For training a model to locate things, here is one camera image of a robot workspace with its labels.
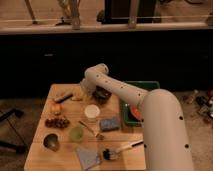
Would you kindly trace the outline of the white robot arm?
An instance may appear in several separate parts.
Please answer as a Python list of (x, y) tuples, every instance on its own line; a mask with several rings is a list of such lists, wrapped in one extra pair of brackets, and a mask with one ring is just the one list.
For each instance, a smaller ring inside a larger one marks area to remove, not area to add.
[(165, 89), (145, 89), (108, 76), (101, 63), (89, 67), (80, 82), (91, 95), (97, 86), (117, 95), (142, 113), (147, 171), (195, 171), (183, 110), (176, 96)]

